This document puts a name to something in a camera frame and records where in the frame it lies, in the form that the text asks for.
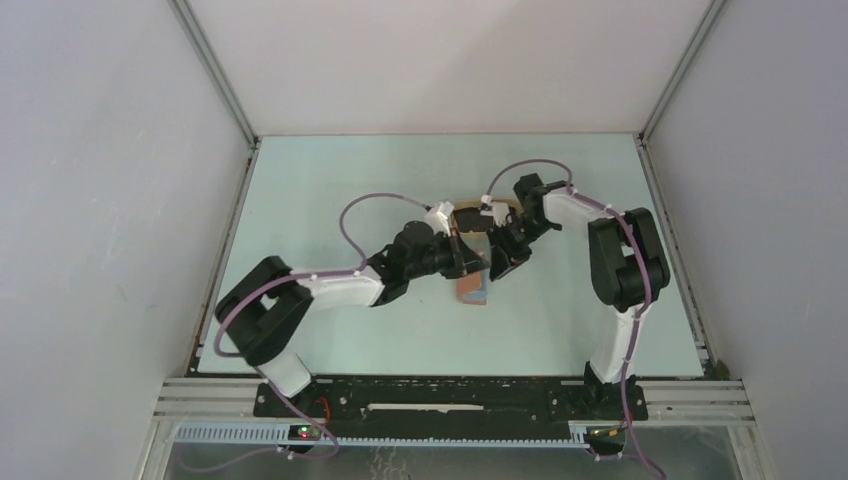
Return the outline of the orange leather card holder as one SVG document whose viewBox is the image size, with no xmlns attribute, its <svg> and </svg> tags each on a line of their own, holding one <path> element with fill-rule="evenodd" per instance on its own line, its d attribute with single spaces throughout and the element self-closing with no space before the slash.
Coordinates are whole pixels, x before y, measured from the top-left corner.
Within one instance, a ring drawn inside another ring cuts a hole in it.
<svg viewBox="0 0 848 480">
<path fill-rule="evenodd" d="M 463 241 L 484 260 L 490 261 L 490 245 L 485 234 L 467 234 Z M 455 282 L 457 300 L 465 305 L 484 306 L 488 301 L 489 268 L 470 274 Z"/>
</svg>

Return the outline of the beige oval tray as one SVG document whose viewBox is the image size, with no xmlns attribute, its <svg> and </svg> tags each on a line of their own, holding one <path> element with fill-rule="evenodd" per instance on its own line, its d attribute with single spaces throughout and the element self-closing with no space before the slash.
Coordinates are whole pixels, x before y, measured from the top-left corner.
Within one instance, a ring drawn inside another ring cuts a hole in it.
<svg viewBox="0 0 848 480">
<path fill-rule="evenodd" d="M 496 227 L 490 217 L 480 215 L 480 203 L 480 199 L 457 202 L 451 217 L 452 230 L 458 230 L 460 234 L 483 234 L 502 228 Z"/>
</svg>

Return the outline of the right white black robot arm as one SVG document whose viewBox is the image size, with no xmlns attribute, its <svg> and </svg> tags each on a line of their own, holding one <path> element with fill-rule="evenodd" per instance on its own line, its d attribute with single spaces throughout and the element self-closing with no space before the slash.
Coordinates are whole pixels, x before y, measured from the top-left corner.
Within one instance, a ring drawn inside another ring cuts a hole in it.
<svg viewBox="0 0 848 480">
<path fill-rule="evenodd" d="M 588 362 L 597 381 L 583 388 L 581 402 L 591 416 L 606 418 L 622 403 L 614 383 L 629 376 L 641 322 L 670 282 L 654 217 L 645 208 L 619 212 L 566 180 L 545 183 L 537 174 L 521 177 L 513 191 L 515 207 L 489 193 L 481 198 L 482 214 L 493 219 L 489 277 L 497 281 L 526 263 L 532 243 L 550 231 L 569 227 L 585 237 L 591 285 L 613 318 Z"/>
</svg>

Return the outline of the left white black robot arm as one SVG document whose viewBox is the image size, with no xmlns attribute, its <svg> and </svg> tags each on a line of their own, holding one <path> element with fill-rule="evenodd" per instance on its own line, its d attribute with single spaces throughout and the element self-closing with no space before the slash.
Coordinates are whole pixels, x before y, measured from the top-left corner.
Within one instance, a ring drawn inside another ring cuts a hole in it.
<svg viewBox="0 0 848 480">
<path fill-rule="evenodd" d="M 489 266 L 457 231 L 436 232 L 422 221 L 405 224 L 354 269 L 297 271 L 269 256 L 219 300 L 213 349 L 220 357 L 244 360 L 276 391 L 283 409 L 304 416 L 316 403 L 313 375 L 289 343 L 308 313 L 383 306 L 406 294 L 416 279 L 457 280 Z"/>
</svg>

